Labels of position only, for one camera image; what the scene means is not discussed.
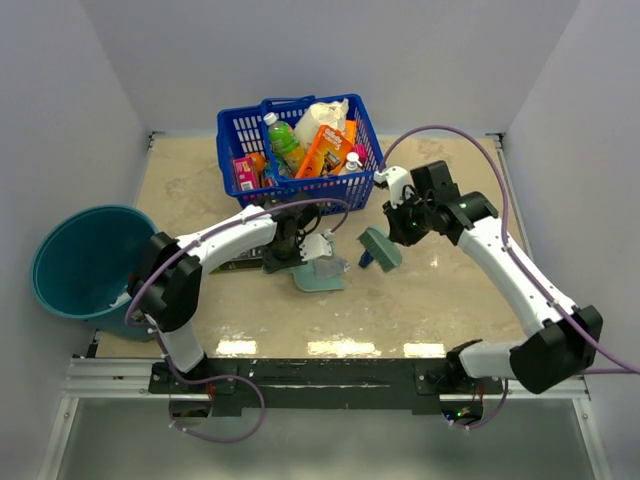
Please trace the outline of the mint green hand brush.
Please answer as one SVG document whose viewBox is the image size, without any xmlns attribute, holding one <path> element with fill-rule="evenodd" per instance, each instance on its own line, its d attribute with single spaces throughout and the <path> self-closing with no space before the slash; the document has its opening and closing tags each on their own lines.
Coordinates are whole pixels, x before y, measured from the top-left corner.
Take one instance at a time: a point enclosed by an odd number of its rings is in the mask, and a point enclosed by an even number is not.
<svg viewBox="0 0 640 480">
<path fill-rule="evenodd" d="M 358 241 L 364 248 L 364 251 L 368 250 L 372 253 L 374 256 L 373 262 L 376 262 L 384 273 L 388 273 L 402 264 L 402 254 L 400 250 L 379 227 L 367 227 L 365 231 L 358 236 Z"/>
</svg>

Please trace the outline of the grey paper scrap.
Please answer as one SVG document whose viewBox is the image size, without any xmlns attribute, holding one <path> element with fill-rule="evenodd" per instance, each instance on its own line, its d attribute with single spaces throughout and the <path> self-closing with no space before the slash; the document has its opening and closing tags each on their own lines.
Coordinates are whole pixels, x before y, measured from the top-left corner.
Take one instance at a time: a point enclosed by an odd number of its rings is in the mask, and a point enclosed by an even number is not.
<svg viewBox="0 0 640 480">
<path fill-rule="evenodd" d="M 317 280 L 330 280 L 341 277 L 351 265 L 340 256 L 320 258 L 313 261 L 314 272 Z"/>
</svg>

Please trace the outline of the mint green dustpan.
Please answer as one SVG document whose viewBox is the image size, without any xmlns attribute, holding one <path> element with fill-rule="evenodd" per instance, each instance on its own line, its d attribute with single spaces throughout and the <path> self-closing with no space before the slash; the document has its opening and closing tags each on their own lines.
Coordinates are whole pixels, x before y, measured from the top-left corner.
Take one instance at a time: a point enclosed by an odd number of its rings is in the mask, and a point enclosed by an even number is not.
<svg viewBox="0 0 640 480">
<path fill-rule="evenodd" d="M 296 288 L 304 293 L 341 291 L 345 288 L 342 276 L 330 280 L 317 280 L 313 261 L 304 265 L 289 268 Z"/>
</svg>

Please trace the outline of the blue paper scrap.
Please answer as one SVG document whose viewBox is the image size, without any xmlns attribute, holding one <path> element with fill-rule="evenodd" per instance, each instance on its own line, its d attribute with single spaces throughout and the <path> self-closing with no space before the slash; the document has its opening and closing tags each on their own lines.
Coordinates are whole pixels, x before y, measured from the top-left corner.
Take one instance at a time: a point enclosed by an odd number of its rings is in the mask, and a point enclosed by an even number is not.
<svg viewBox="0 0 640 480">
<path fill-rule="evenodd" d="M 362 269 L 366 269 L 373 261 L 374 256 L 372 255 L 372 253 L 368 250 L 365 250 L 358 261 L 358 266 Z"/>
</svg>

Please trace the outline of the white paper scrap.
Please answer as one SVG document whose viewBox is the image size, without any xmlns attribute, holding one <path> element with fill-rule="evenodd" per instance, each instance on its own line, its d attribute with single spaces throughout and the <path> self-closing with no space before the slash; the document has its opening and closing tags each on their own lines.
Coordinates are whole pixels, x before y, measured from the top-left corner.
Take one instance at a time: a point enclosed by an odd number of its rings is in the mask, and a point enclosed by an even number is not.
<svg viewBox="0 0 640 480">
<path fill-rule="evenodd" d="M 122 304 L 126 304 L 131 300 L 131 296 L 127 292 L 120 294 L 112 303 L 109 304 L 110 308 L 118 308 Z"/>
</svg>

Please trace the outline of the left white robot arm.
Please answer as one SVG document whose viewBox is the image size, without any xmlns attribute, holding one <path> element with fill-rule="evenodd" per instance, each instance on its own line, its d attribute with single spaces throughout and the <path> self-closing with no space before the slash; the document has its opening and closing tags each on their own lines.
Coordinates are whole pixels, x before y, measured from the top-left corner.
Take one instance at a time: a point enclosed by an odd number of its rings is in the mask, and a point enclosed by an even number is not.
<svg viewBox="0 0 640 480">
<path fill-rule="evenodd" d="M 207 380 L 205 353 L 192 324 L 202 278 L 251 249 L 261 252 L 267 273 L 302 265 L 306 227 L 319 220 L 316 204 L 298 196 L 290 203 L 258 201 L 200 232 L 150 238 L 129 279 L 132 301 L 125 319 L 137 311 L 145 316 L 174 366 L 173 382 L 183 391 L 196 392 Z"/>
</svg>

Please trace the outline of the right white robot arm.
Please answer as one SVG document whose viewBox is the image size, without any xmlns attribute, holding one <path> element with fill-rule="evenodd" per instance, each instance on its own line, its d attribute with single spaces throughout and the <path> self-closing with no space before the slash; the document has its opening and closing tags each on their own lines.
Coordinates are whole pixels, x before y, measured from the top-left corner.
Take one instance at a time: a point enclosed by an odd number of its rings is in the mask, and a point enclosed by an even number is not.
<svg viewBox="0 0 640 480">
<path fill-rule="evenodd" d="M 553 286 L 502 233 L 484 194 L 460 193 L 443 161 L 411 171 L 390 167 L 375 173 L 374 183 L 390 194 L 383 205 L 390 241 L 409 247 L 430 232 L 447 237 L 491 280 L 526 336 L 511 343 L 472 340 L 449 351 L 445 379 L 452 390 L 466 393 L 481 378 L 498 377 L 540 394 L 592 366 L 602 316 Z"/>
</svg>

